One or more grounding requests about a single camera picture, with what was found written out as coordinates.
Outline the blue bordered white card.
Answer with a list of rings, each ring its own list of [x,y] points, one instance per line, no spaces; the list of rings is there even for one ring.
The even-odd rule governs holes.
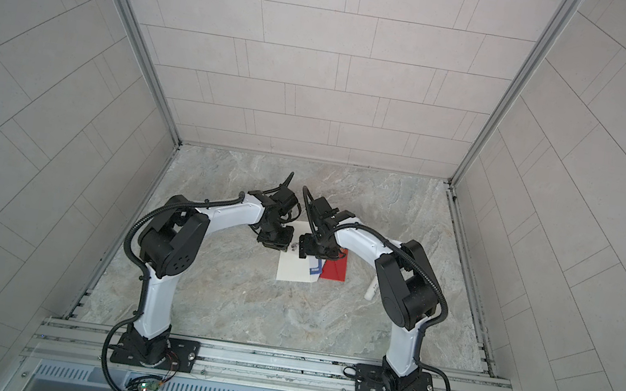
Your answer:
[[[319,276],[323,272],[324,262],[322,259],[316,259],[314,257],[308,257],[309,272],[312,276]]]

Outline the red paper envelope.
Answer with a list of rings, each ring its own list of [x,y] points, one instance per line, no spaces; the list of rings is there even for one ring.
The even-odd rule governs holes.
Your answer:
[[[325,260],[320,278],[344,282],[347,278],[347,262],[348,251],[342,249],[335,259]]]

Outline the cream paper envelope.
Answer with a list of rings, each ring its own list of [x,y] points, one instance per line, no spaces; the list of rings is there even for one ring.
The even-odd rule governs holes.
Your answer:
[[[292,225],[294,227],[294,236],[292,243],[285,252],[280,253],[278,269],[276,272],[277,281],[285,282],[299,282],[299,283],[314,283],[318,281],[319,276],[312,276],[309,272],[309,257],[300,258],[298,239],[300,235],[311,233],[310,225],[308,222],[295,221]]]

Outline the white glue stick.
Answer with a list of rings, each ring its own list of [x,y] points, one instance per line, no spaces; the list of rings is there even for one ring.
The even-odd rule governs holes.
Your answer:
[[[375,294],[377,293],[377,289],[378,289],[377,283],[372,283],[371,285],[369,285],[368,290],[364,294],[364,298],[367,301],[372,301],[372,299],[374,299],[375,297]]]

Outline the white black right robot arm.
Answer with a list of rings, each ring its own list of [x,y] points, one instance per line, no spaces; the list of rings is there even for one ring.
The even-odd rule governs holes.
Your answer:
[[[429,379],[420,359],[426,330],[449,313],[423,246],[384,237],[324,197],[313,198],[308,188],[302,194],[310,232],[300,236],[299,255],[337,261],[349,251],[374,266],[381,302],[393,324],[382,383],[385,391],[415,391],[419,381]]]

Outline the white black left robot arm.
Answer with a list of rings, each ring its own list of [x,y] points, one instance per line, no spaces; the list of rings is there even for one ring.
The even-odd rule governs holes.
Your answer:
[[[192,266],[206,236],[249,226],[256,241],[285,251],[294,236],[290,223],[301,214],[299,200],[286,184],[242,192],[232,200],[169,198],[130,229],[124,253],[141,273],[138,308],[125,323],[119,347],[144,365],[158,365],[170,354],[171,311],[179,280]]]

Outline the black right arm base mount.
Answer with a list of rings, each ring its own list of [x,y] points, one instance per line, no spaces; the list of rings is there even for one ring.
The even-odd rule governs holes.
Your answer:
[[[392,369],[366,364],[345,367],[344,376],[355,384],[355,391],[433,391],[433,377],[424,371],[414,371],[400,377]]]

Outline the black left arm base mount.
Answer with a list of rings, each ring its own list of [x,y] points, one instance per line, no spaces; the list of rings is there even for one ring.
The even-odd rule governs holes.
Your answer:
[[[135,367],[190,373],[201,346],[197,341],[165,336],[146,339],[133,329],[130,335],[122,335],[116,344],[110,345],[113,349],[110,361]]]

